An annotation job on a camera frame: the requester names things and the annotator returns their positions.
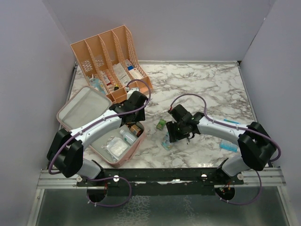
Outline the small green box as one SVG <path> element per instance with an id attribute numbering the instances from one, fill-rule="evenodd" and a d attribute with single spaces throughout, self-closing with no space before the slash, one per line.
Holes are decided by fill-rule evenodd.
<path id="1" fill-rule="evenodd" d="M 160 119 L 159 122 L 156 125 L 156 128 L 159 130 L 162 130 L 166 124 L 166 121 L 164 119 Z"/>

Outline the clear bandage bag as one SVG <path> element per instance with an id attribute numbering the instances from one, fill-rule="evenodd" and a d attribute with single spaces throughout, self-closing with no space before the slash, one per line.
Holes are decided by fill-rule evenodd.
<path id="1" fill-rule="evenodd" d="M 165 136 L 162 139 L 161 145 L 164 149 L 167 151 L 170 151 L 173 147 L 173 144 L 170 142 L 170 136 L 169 133 L 166 133 Z"/>

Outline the brown medicine bottle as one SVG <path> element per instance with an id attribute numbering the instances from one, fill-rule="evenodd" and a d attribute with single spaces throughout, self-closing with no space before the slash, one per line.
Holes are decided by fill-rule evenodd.
<path id="1" fill-rule="evenodd" d="M 143 133 L 143 130 L 136 124 L 129 125 L 129 130 L 136 137 L 139 137 Z"/>

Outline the white plastic bottle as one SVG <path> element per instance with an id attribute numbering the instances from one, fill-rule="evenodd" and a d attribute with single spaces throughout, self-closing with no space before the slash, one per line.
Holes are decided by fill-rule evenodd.
<path id="1" fill-rule="evenodd" d="M 128 131 L 125 131 L 123 129 L 120 130 L 120 135 L 123 137 L 123 139 L 129 143 L 130 145 L 132 145 L 136 140 L 137 140 L 137 137 L 134 136 L 133 134 L 131 134 L 130 132 Z"/>

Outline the blue tissue pack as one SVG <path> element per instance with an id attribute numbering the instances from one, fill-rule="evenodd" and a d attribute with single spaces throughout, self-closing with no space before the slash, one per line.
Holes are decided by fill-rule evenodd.
<path id="1" fill-rule="evenodd" d="M 236 122 L 236 121 L 231 121 L 231 120 L 227 120 L 227 119 L 224 119 L 225 122 L 230 122 L 230 123 L 234 123 L 234 124 L 240 124 L 239 122 Z M 238 151 L 238 146 L 227 141 L 227 140 L 222 140 L 220 142 L 220 148 L 222 149 L 225 149 L 227 151 L 232 151 L 232 152 L 237 152 Z"/>

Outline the white gauze pack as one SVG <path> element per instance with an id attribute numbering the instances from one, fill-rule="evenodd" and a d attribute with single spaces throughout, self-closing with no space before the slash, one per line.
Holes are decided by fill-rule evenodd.
<path id="1" fill-rule="evenodd" d="M 110 137 L 102 148 L 118 160 L 129 148 L 129 145 L 119 137 Z"/>

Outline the pink medicine kit case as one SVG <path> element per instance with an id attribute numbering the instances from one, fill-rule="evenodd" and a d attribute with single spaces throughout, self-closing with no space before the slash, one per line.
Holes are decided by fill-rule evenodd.
<path id="1" fill-rule="evenodd" d="M 145 112 L 129 113 L 144 105 L 147 97 L 132 88 L 121 97 L 119 103 L 91 87 L 80 89 L 57 113 L 64 128 L 83 141 L 107 164 L 119 168 L 129 161 L 146 138 L 142 121 Z"/>

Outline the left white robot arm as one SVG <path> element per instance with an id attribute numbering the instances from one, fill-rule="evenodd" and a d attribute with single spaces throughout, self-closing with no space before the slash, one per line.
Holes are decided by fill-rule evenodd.
<path id="1" fill-rule="evenodd" d="M 62 173 L 66 178 L 78 174 L 94 185 L 103 182 L 103 168 L 95 161 L 83 157 L 84 150 L 97 139 L 121 126 L 145 120 L 144 108 L 150 101 L 139 91 L 118 104 L 113 104 L 101 116 L 86 125 L 67 131 L 57 131 L 47 153 L 50 161 L 48 172 L 51 175 Z"/>

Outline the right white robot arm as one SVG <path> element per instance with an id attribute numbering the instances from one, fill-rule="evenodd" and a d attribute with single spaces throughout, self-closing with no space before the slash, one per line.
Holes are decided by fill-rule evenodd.
<path id="1" fill-rule="evenodd" d="M 174 122 L 166 123 L 171 143 L 202 134 L 218 137 L 239 147 L 240 156 L 226 159 L 216 172 L 216 179 L 221 184 L 227 184 L 242 171 L 263 170 L 277 149 L 262 125 L 257 122 L 239 125 L 210 120 L 204 113 L 192 115 L 182 105 L 171 107 L 168 113 L 174 119 Z"/>

